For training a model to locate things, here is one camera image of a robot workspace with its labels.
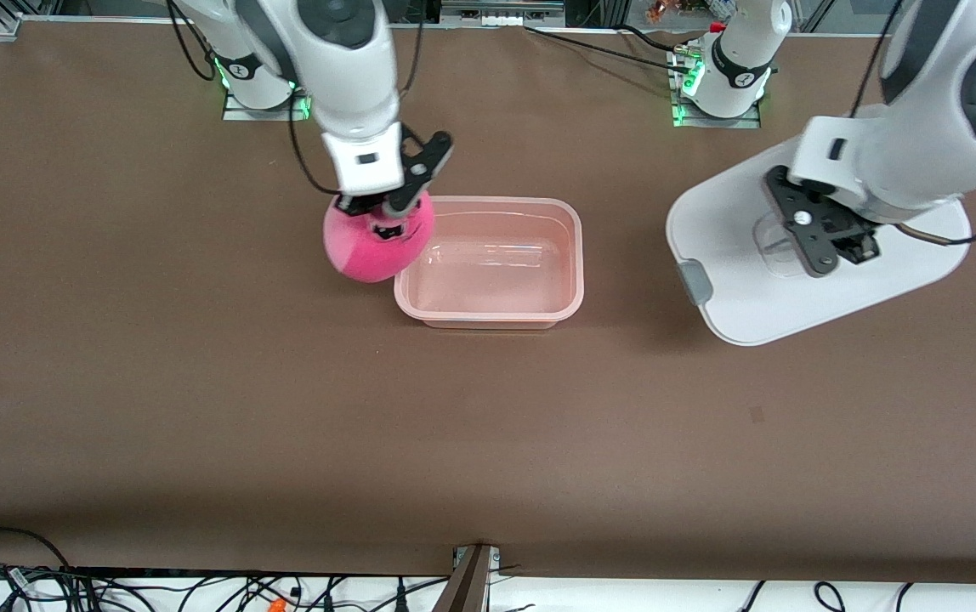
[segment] wire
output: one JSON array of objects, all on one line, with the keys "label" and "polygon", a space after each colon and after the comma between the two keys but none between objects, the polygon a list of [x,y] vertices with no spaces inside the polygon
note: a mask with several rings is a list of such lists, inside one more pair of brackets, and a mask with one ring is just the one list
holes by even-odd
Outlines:
[{"label": "wire", "polygon": [[197,584],[195,584],[192,587],[186,589],[185,590],[185,597],[183,597],[182,598],[182,601],[180,601],[178,603],[178,612],[184,611],[184,609],[185,609],[185,602],[190,600],[190,597],[193,596],[193,593],[196,592],[197,589],[205,586],[205,582],[209,582],[209,584],[215,584],[215,582],[212,582],[212,580],[213,580],[213,578],[201,578],[201,580],[199,582],[197,582]]},{"label": "wire", "polygon": [[[404,595],[406,595],[406,596],[407,595],[411,595],[414,592],[418,592],[418,590],[426,589],[426,588],[429,588],[429,587],[434,587],[434,585],[441,585],[442,582],[446,582],[448,580],[450,580],[450,578],[436,578],[436,580],[433,580],[433,581],[421,582],[421,584],[418,584],[416,586],[407,588],[406,589],[406,592],[404,592]],[[383,608],[386,608],[387,605],[393,604],[394,601],[398,600],[398,597],[399,596],[393,596],[390,599],[387,599],[386,601],[383,601],[379,605],[376,605],[376,607],[369,609],[368,612],[380,612],[380,611],[382,611]]]},{"label": "wire", "polygon": [[30,595],[28,590],[26,590],[26,585],[21,587],[21,585],[15,581],[13,577],[14,570],[18,570],[18,572],[21,574],[25,572],[25,569],[21,569],[20,567],[0,565],[0,576],[2,580],[9,585],[10,589],[9,596],[6,597],[0,605],[0,612],[9,612],[14,607],[15,600],[22,600],[23,605],[25,605],[25,608],[28,609],[28,612],[33,612],[33,608],[31,608],[32,602],[35,604],[51,604],[52,602],[61,601],[65,602],[65,609],[68,609],[68,611],[72,611],[73,609],[75,609],[76,612],[80,611],[80,593],[77,592],[76,586],[73,585],[71,581],[65,581],[63,578],[61,578],[61,575],[64,573],[56,572],[56,570],[49,569],[48,567],[44,566],[37,567],[36,569],[27,569],[30,573],[45,574],[49,577],[53,577],[53,580],[57,582],[57,585],[60,586],[61,589],[60,596],[36,597]]},{"label": "wire", "polygon": [[61,553],[60,549],[54,546],[54,543],[43,537],[42,535],[36,534],[34,531],[21,530],[18,527],[0,527],[0,534],[18,534],[21,536],[26,536],[33,540],[37,540],[40,545],[45,546],[50,553],[54,554],[57,561],[61,562],[61,565],[65,567],[66,570],[71,569],[72,565],[69,563],[65,555]]},{"label": "wire", "polygon": [[900,612],[900,608],[904,605],[904,595],[907,595],[908,590],[915,585],[915,582],[904,582],[904,585],[899,589],[899,593],[896,593],[896,610],[895,612]]},{"label": "wire", "polygon": [[670,54],[673,52],[673,47],[670,47],[668,45],[662,45],[662,43],[658,42],[658,40],[655,40],[654,38],[651,38],[646,34],[644,34],[642,31],[639,30],[639,28],[631,26],[627,23],[616,24],[613,26],[613,30],[630,31],[632,34],[638,36],[639,40],[643,40],[644,43],[647,43],[647,45],[650,45],[655,49],[667,51],[670,52]]},{"label": "wire", "polygon": [[[829,589],[833,595],[835,595],[835,600],[839,603],[839,608],[833,607],[829,602],[825,601],[825,598],[821,597],[821,589]],[[847,612],[846,605],[843,604],[843,596],[839,595],[839,589],[835,588],[831,582],[819,581],[814,585],[814,597],[817,598],[817,603],[823,605],[823,607],[829,609],[830,612]]]},{"label": "wire", "polygon": [[598,0],[598,3],[597,4],[594,4],[592,7],[590,7],[590,12],[589,13],[586,13],[586,19],[585,20],[582,20],[582,22],[578,23],[578,25],[576,25],[575,27],[583,27],[586,24],[590,23],[590,17],[593,17],[593,12],[594,11],[600,11],[601,12],[601,19],[604,20],[605,19],[605,17],[604,17],[605,16],[605,8],[604,7],[605,7],[605,0]]},{"label": "wire", "polygon": [[[190,67],[192,67],[193,72],[197,74],[204,81],[215,81],[216,80],[216,62],[213,62],[213,50],[205,44],[204,38],[201,37],[201,33],[197,31],[196,27],[185,17],[185,13],[182,12],[181,8],[178,8],[178,4],[174,3],[174,0],[167,0],[167,16],[170,17],[170,24],[174,26],[174,38],[178,38],[178,46],[182,48],[182,54],[190,62]],[[182,37],[182,31],[178,28],[178,19],[185,23],[186,30],[190,31],[193,35],[194,40],[197,41],[197,45],[201,46],[201,49],[205,51],[205,63],[208,64],[211,72],[205,74],[201,72],[200,67],[197,67],[197,63],[193,61],[193,55],[190,54],[189,48],[185,46],[185,38]]]},{"label": "wire", "polygon": [[291,136],[291,148],[295,152],[295,160],[298,162],[298,169],[303,171],[303,175],[305,175],[306,179],[310,182],[310,186],[324,194],[329,194],[332,196],[341,195],[340,191],[330,190],[328,187],[322,187],[321,183],[318,183],[317,179],[314,178],[314,174],[310,174],[309,167],[306,167],[306,160],[303,159],[303,152],[300,150],[300,148],[298,148],[298,137],[295,136],[295,93],[292,93],[292,97],[287,101],[287,135]]},{"label": "wire", "polygon": [[336,587],[336,585],[341,584],[341,582],[344,582],[345,578],[347,578],[347,576],[341,576],[336,580],[333,580],[333,577],[330,576],[329,584],[326,585],[326,590],[324,590],[324,592],[321,592],[321,595],[315,598],[315,600],[310,602],[310,605],[306,607],[308,612],[310,612],[311,609],[317,608],[318,602],[320,602],[322,599],[325,599],[325,597],[327,596],[331,596],[333,593],[333,588]]},{"label": "wire", "polygon": [[912,239],[928,241],[928,243],[939,245],[939,247],[958,247],[958,245],[973,244],[976,241],[976,233],[966,237],[966,239],[947,239],[947,237],[923,232],[922,229],[911,228],[904,224],[896,224],[895,228],[905,235],[911,236]]},{"label": "wire", "polygon": [[250,592],[250,586],[251,586],[251,584],[253,584],[253,582],[255,580],[256,580],[256,578],[247,578],[247,584],[242,585],[242,587],[240,587],[239,590],[236,590],[236,592],[231,593],[231,597],[228,597],[227,599],[225,599],[224,600],[224,603],[221,603],[219,605],[219,607],[216,608],[216,611],[215,612],[221,612],[221,611],[223,611],[223,609],[224,608],[227,608],[228,605],[230,605],[232,601],[235,601],[235,598],[236,597],[243,596],[245,598],[247,596],[247,593]]},{"label": "wire", "polygon": [[768,581],[758,581],[756,586],[753,586],[752,592],[749,593],[749,599],[741,607],[741,612],[749,612],[749,609],[752,609],[752,605],[757,602],[757,596],[760,595],[760,589],[763,589],[765,584],[768,584]]},{"label": "wire", "polygon": [[409,78],[406,80],[406,85],[401,89],[401,99],[404,99],[406,94],[409,93],[409,90],[413,88],[413,82],[417,80],[419,49],[421,49],[421,43],[423,42],[423,22],[425,20],[427,20],[427,0],[421,0],[421,20],[419,20],[419,25],[417,25],[417,47],[413,51],[413,63],[409,66]]},{"label": "wire", "polygon": [[[217,585],[220,582],[233,581],[235,580],[235,578],[236,576],[227,576],[224,578],[209,577],[209,578],[204,578],[203,581],[212,581],[212,582],[208,582],[208,585],[211,586],[211,585]],[[188,592],[189,590],[196,588],[196,586],[197,585],[191,585],[188,587],[165,587],[163,585],[129,585],[129,587],[134,590],[162,590],[162,592]]]},{"label": "wire", "polygon": [[689,72],[689,69],[686,69],[685,66],[668,65],[667,63],[663,63],[663,62],[651,61],[651,59],[637,58],[637,57],[635,57],[635,55],[621,54],[620,51],[614,51],[612,49],[605,49],[605,47],[598,47],[596,45],[590,45],[590,43],[588,43],[588,42],[582,42],[582,40],[575,40],[573,38],[564,38],[563,36],[555,35],[555,34],[553,34],[550,31],[539,31],[539,30],[536,30],[536,28],[529,27],[528,25],[524,25],[522,27],[525,28],[527,31],[532,31],[532,32],[534,32],[534,34],[537,34],[539,36],[545,36],[546,38],[552,38],[553,40],[559,40],[562,43],[570,43],[570,45],[577,45],[577,46],[580,46],[580,47],[585,47],[587,49],[592,49],[594,51],[600,51],[600,52],[602,52],[602,54],[616,55],[617,58],[623,58],[625,60],[629,60],[630,59],[630,60],[632,60],[632,62],[639,62],[639,63],[641,63],[641,65],[652,65],[652,66],[660,67],[660,69],[662,69],[662,70],[669,70],[671,72],[678,72],[678,73],[682,73],[682,74],[685,74],[685,73]]},{"label": "wire", "polygon": [[900,5],[904,3],[904,0],[896,0],[896,4],[893,4],[893,10],[888,13],[888,19],[885,19],[885,26],[881,28],[881,34],[877,35],[877,42],[873,45],[873,52],[870,54],[870,63],[865,67],[865,74],[862,75],[862,83],[858,86],[858,94],[854,96],[854,104],[850,107],[850,117],[854,119],[858,115],[858,109],[862,106],[862,98],[865,97],[865,89],[870,85],[870,77],[873,75],[873,66],[877,65],[877,57],[881,55],[881,46],[884,45],[885,36],[888,31],[891,30],[893,22],[896,21],[896,14],[899,13]]}]

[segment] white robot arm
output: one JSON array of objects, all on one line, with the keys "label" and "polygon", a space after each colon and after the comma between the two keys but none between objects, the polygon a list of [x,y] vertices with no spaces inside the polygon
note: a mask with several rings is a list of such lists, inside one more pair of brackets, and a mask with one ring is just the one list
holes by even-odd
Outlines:
[{"label": "white robot arm", "polygon": [[[874,226],[903,224],[976,190],[976,0],[916,0],[881,75],[885,104],[857,117],[814,117],[787,169],[788,184],[773,190],[783,213],[795,207],[779,191],[786,197],[799,191],[861,218],[830,209],[860,228],[839,239],[858,242],[852,255],[841,252],[855,264],[881,255],[881,245],[872,244]],[[792,234],[799,228],[791,224]],[[799,246],[810,274],[834,270],[834,263],[810,256],[820,256],[815,242]]]},{"label": "white robot arm", "polygon": [[178,8],[199,27],[223,67],[227,86],[235,99],[252,109],[271,109],[291,97],[286,78],[262,65],[243,35],[235,12],[224,0],[174,0],[168,10]]},{"label": "white robot arm", "polygon": [[786,0],[737,0],[725,31],[708,32],[690,44],[701,47],[703,66],[685,96],[710,116],[745,115],[763,96],[771,60],[791,26]]},{"label": "white robot arm", "polygon": [[[260,59],[312,96],[310,109],[344,198],[362,213],[407,214],[450,154],[450,136],[427,143],[398,120],[394,40],[382,0],[235,0]],[[422,150],[409,155],[407,139]]]},{"label": "white robot arm", "polygon": [[976,190],[976,0],[908,4],[883,105],[812,117],[670,210],[684,286],[724,340],[764,344],[919,289],[976,240],[962,205]]}]

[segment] table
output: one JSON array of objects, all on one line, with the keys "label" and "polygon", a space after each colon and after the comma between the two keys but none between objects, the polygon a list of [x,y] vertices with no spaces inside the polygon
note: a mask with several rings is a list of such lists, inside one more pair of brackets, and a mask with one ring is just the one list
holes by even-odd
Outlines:
[{"label": "table", "polygon": [[484,333],[332,271],[286,125],[221,122],[166,25],[23,24],[0,43],[0,524],[75,564],[429,574],[483,539],[533,575],[976,581],[976,246],[749,349],[706,329],[663,236],[691,185],[845,111],[871,45],[788,39],[742,132],[672,127],[648,66],[427,31],[402,116],[456,139],[433,193],[584,225],[578,314]]}]

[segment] metal frame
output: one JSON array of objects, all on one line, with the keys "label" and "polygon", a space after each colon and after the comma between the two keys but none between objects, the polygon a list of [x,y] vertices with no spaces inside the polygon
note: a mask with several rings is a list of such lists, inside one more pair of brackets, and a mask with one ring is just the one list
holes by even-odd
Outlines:
[{"label": "metal frame", "polygon": [[825,20],[827,13],[831,11],[831,6],[836,2],[837,0],[821,0],[814,14],[811,14],[809,19],[806,20],[806,23],[802,24],[802,31],[807,32],[807,34],[812,34],[812,32],[817,31],[817,28],[821,26],[821,22]]},{"label": "metal frame", "polygon": [[64,0],[0,0],[0,36],[14,39],[19,24],[28,16],[53,16]]},{"label": "metal frame", "polygon": [[431,612],[485,612],[488,577],[499,569],[499,549],[489,545],[469,545],[454,551],[457,569],[434,602]]}]

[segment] black cable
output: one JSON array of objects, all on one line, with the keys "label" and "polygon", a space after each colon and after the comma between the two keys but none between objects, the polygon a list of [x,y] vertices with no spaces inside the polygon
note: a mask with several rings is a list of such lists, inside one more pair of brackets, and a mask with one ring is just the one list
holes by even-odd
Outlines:
[{"label": "black cable", "polygon": [[223,612],[224,608],[227,608],[232,601],[235,601],[236,597],[245,597],[247,593],[250,592],[250,586],[255,580],[256,578],[247,578],[247,584],[244,584],[242,587],[236,590],[236,592],[231,593],[231,597],[227,597],[227,599],[224,600],[224,603],[221,603],[219,607],[215,609],[215,612]]},{"label": "black cable", "polygon": [[197,589],[200,589],[201,587],[205,586],[205,582],[211,582],[212,580],[213,578],[201,578],[201,580],[198,581],[197,584],[186,589],[185,596],[182,598],[182,601],[178,603],[178,612],[184,612],[185,602],[190,600],[190,597],[193,596],[194,592],[197,592]]},{"label": "black cable", "polygon": [[241,603],[242,609],[245,609],[247,605],[255,598],[263,599],[265,601],[270,602],[270,604],[272,604],[275,601],[274,599],[270,599],[262,595],[262,592],[271,592],[273,593],[273,595],[277,597],[277,599],[283,599],[283,593],[278,592],[278,590],[275,590],[273,588],[273,585],[277,584],[277,582],[280,580],[281,578],[276,577],[276,578],[270,578],[270,581],[262,582],[260,578],[258,578],[258,580],[254,582],[254,587],[255,587],[254,593],[252,593],[252,595],[248,597],[243,598],[244,601],[243,603]]},{"label": "black cable", "polygon": [[[491,589],[488,590],[489,597],[491,597]],[[409,599],[406,595],[409,592],[406,590],[406,580],[403,577],[398,576],[398,599],[394,601],[394,612],[409,612]],[[491,606],[485,604],[485,609],[491,609]]]},{"label": "black cable", "polygon": [[295,576],[295,586],[291,590],[293,593],[295,593],[295,603],[293,604],[293,607],[298,609],[298,607],[300,607],[300,605],[303,603],[303,581],[300,577]]},{"label": "black cable", "polygon": [[[426,588],[429,588],[429,587],[434,587],[436,585],[441,585],[442,582],[446,582],[448,580],[450,580],[450,578],[436,578],[436,580],[433,580],[433,581],[421,582],[421,584],[418,584],[416,586],[407,588],[406,589],[406,596],[407,595],[411,595],[414,592],[418,592],[418,590],[421,590],[421,589],[426,589]],[[369,612],[380,612],[380,611],[382,611],[383,608],[386,608],[387,605],[393,604],[394,601],[396,601],[396,600],[398,600],[398,598],[396,596],[391,597],[390,599],[387,599],[386,601],[383,601],[379,605],[376,605],[376,607],[369,609]]]},{"label": "black cable", "polygon": [[[821,589],[829,589],[833,595],[835,595],[835,600],[839,603],[839,608],[835,608],[834,605],[829,604],[825,601],[825,598],[821,597]],[[823,607],[829,609],[829,612],[847,612],[846,605],[843,604],[843,596],[839,595],[839,589],[835,588],[831,582],[819,581],[814,585],[814,597],[817,598],[817,603],[823,605]]]},{"label": "black cable", "polygon": [[142,596],[141,593],[139,593],[139,590],[137,588],[134,588],[131,585],[123,585],[121,582],[118,581],[106,580],[106,578],[99,578],[99,581],[106,582],[107,585],[110,585],[111,590],[117,589],[129,593],[129,595],[133,596],[135,599],[139,600],[142,604],[144,604],[145,608],[147,608],[147,611],[156,612],[155,607],[151,605],[151,602],[147,600],[147,597]]},{"label": "black cable", "polygon": [[306,607],[306,611],[310,612],[311,609],[317,608],[318,602],[320,602],[322,599],[325,599],[326,596],[331,597],[333,588],[336,587],[336,585],[341,584],[341,582],[344,582],[344,580],[345,580],[345,576],[340,576],[336,580],[333,580],[333,577],[330,576],[329,584],[326,585],[326,590],[324,590],[324,592],[321,592],[321,595],[318,596],[314,601],[310,602],[310,605]]},{"label": "black cable", "polygon": [[295,152],[295,160],[298,162],[298,169],[303,171],[306,179],[310,182],[310,186],[314,187],[315,190],[321,191],[321,193],[329,194],[332,196],[341,195],[340,191],[330,190],[328,187],[322,187],[321,183],[318,183],[317,179],[314,178],[314,174],[310,174],[309,167],[306,167],[306,160],[303,159],[303,152],[298,148],[298,137],[295,136],[295,94],[292,94],[291,99],[287,101],[287,135],[291,136],[291,148]]},{"label": "black cable", "polygon": [[[186,19],[185,13],[182,12],[181,8],[178,8],[178,4],[174,3],[174,0],[167,0],[167,16],[170,17],[170,24],[174,28],[174,38],[178,38],[178,46],[182,48],[182,54],[190,62],[190,67],[192,67],[193,72],[200,78],[203,78],[204,81],[215,81],[217,71],[216,62],[212,60],[212,48],[205,44],[201,33],[190,23],[189,19]],[[193,61],[193,55],[190,54],[189,48],[185,46],[185,38],[182,37],[182,31],[178,28],[178,19],[181,19],[182,23],[185,23],[185,27],[193,35],[194,40],[197,41],[197,45],[200,45],[201,49],[204,50],[205,62],[208,64],[209,69],[211,69],[211,72],[208,74],[201,72],[200,67],[197,67],[197,63]]]},{"label": "black cable", "polygon": [[597,3],[595,3],[592,7],[590,7],[590,12],[586,13],[586,19],[581,20],[581,22],[578,22],[578,25],[576,25],[575,27],[585,27],[586,24],[590,23],[590,17],[593,17],[594,11],[601,11],[601,20],[605,20],[604,0],[598,0]]},{"label": "black cable", "polygon": [[896,593],[896,610],[895,612],[900,612],[900,608],[904,605],[904,595],[907,595],[909,589],[915,585],[915,582],[904,582],[904,585],[899,589],[899,593]]},{"label": "black cable", "polygon": [[896,224],[895,228],[900,232],[903,232],[905,235],[911,236],[912,239],[928,241],[928,243],[939,245],[939,247],[958,247],[958,245],[973,244],[976,241],[976,233],[966,237],[966,239],[947,239],[947,237],[931,234],[930,232],[923,232],[922,229],[915,229],[906,224]]},{"label": "black cable", "polygon": [[0,534],[18,534],[21,536],[26,536],[28,538],[31,538],[33,540],[37,540],[37,542],[40,543],[40,545],[45,546],[50,553],[54,554],[54,557],[57,558],[57,561],[61,562],[61,566],[64,566],[66,570],[69,570],[72,567],[72,565],[69,563],[68,558],[65,558],[65,555],[61,553],[60,549],[54,546],[53,542],[49,541],[42,535],[36,534],[36,532],[34,531],[21,530],[18,527],[0,527]]},{"label": "black cable", "polygon": [[613,30],[630,31],[632,34],[638,36],[639,40],[643,40],[644,43],[647,43],[647,45],[650,45],[655,49],[661,49],[662,51],[667,51],[671,53],[673,52],[673,47],[670,47],[668,45],[662,45],[662,43],[658,42],[658,40],[655,40],[654,38],[651,38],[646,34],[644,34],[642,31],[639,30],[639,28],[631,26],[627,23],[616,24],[613,26]]},{"label": "black cable", "polygon": [[252,586],[259,587],[260,584],[262,584],[262,580],[260,580],[260,578],[256,578],[256,577],[254,577],[254,578],[248,578],[248,580],[247,580],[247,589],[242,594],[242,599],[239,600],[239,605],[238,605],[238,607],[235,608],[235,612],[244,612],[244,611],[246,611],[247,604],[249,604],[251,601],[254,600],[255,593],[260,592],[260,589],[258,589],[258,590],[255,590],[254,593],[250,593],[250,587],[252,587]]},{"label": "black cable", "polygon": [[419,49],[423,42],[423,22],[427,20],[427,0],[421,0],[421,20],[417,25],[417,47],[413,50],[413,63],[409,66],[409,78],[406,85],[402,87],[400,97],[403,99],[409,90],[413,88],[413,82],[417,80],[417,68],[419,67]]},{"label": "black cable", "polygon": [[[203,581],[208,582],[208,585],[217,585],[220,582],[233,581],[239,576],[226,576],[223,578],[204,578]],[[102,578],[95,578],[96,581],[102,581]],[[163,585],[129,585],[131,589],[134,590],[162,590],[162,592],[188,592],[189,590],[196,589],[197,585],[189,585],[188,587],[165,587]]]},{"label": "black cable", "polygon": [[[48,538],[45,538],[44,535],[39,535],[37,532],[30,530],[22,530],[19,527],[2,526],[0,526],[0,534],[16,534],[36,540],[38,543],[41,543],[43,547],[46,547],[46,549],[48,549],[49,552],[57,558],[57,561],[60,562],[61,567],[63,567],[64,570],[72,569],[72,565],[69,563],[68,558],[65,558],[65,555],[60,551],[60,549],[54,546],[54,544],[50,542]],[[5,570],[3,574],[5,575],[5,580],[8,581],[11,588],[13,588],[13,595],[15,595],[15,597],[13,597],[13,604],[15,598],[20,598],[25,601],[26,607],[30,608],[31,604],[29,601],[26,601],[26,594],[23,592],[23,589],[20,588],[19,585],[14,584],[13,580],[11,580],[11,576],[9,576],[9,573],[7,573],[7,570]],[[64,592],[67,593],[69,597],[72,597],[72,600],[68,603],[68,607],[75,607],[76,612],[80,612],[80,589],[77,588],[77,585],[71,584],[69,581],[67,581],[67,587],[68,588],[65,588],[65,585],[63,585]]]},{"label": "black cable", "polygon": [[885,19],[885,26],[881,28],[881,34],[877,35],[877,42],[873,45],[873,52],[870,54],[870,63],[865,67],[865,75],[862,77],[862,83],[858,86],[858,94],[854,96],[854,104],[850,107],[850,117],[854,119],[858,115],[858,108],[862,106],[862,98],[865,97],[865,89],[870,86],[870,77],[873,75],[873,66],[877,65],[877,58],[881,55],[881,46],[885,43],[885,36],[888,31],[891,30],[894,20],[896,20],[896,14],[899,13],[900,5],[904,3],[904,0],[896,0],[896,4],[893,4],[893,10],[888,13],[888,19]]},{"label": "black cable", "polygon": [[104,600],[100,601],[99,603],[100,604],[103,603],[103,604],[112,605],[112,607],[124,609],[124,611],[126,611],[126,612],[137,612],[136,609],[132,609],[132,608],[128,607],[126,604],[124,604],[122,602],[114,601],[112,599],[104,599]]},{"label": "black cable", "polygon": [[768,584],[768,581],[758,581],[757,584],[753,586],[752,592],[749,593],[749,599],[745,601],[745,605],[741,607],[741,612],[749,612],[749,609],[752,609],[752,605],[757,602],[757,596],[760,595],[760,589],[763,589],[765,584]]},{"label": "black cable", "polygon": [[639,63],[641,63],[641,65],[652,65],[652,66],[660,67],[660,69],[662,69],[662,70],[669,70],[671,72],[677,72],[677,73],[681,73],[681,74],[687,74],[687,73],[689,73],[689,69],[686,69],[685,66],[668,65],[667,63],[663,63],[663,62],[655,62],[655,61],[652,61],[652,59],[637,58],[637,57],[635,57],[635,55],[621,54],[620,51],[614,51],[612,49],[605,49],[605,47],[598,47],[597,45],[590,45],[589,42],[582,42],[582,40],[575,40],[573,38],[564,38],[563,36],[558,36],[558,35],[553,34],[551,31],[539,31],[539,30],[537,30],[537,28],[532,28],[532,27],[529,27],[528,25],[524,25],[522,27],[525,28],[527,31],[532,31],[532,32],[534,32],[534,34],[537,34],[539,36],[545,36],[546,38],[551,38],[553,40],[559,40],[559,42],[562,42],[562,43],[570,43],[570,45],[577,45],[577,46],[580,46],[580,47],[585,47],[587,49],[592,49],[593,51],[600,51],[600,52],[602,52],[602,54],[615,55],[617,58],[623,58],[625,60],[629,60],[630,59],[630,60],[632,60],[632,62],[639,62]]}]

